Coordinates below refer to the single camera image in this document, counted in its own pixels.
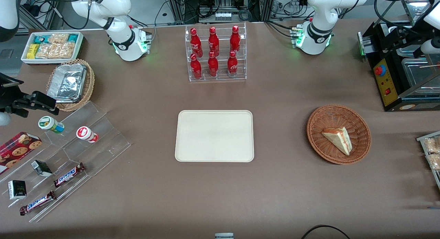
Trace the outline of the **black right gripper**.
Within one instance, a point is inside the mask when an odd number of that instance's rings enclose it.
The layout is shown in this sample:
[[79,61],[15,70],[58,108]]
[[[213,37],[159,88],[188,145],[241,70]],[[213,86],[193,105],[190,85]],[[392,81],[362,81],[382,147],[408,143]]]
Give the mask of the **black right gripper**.
[[27,117],[28,111],[24,108],[33,106],[35,109],[47,111],[57,116],[59,109],[56,107],[56,100],[40,91],[34,91],[31,95],[21,91],[19,85],[23,84],[16,78],[0,74],[0,105],[1,112],[17,114]]

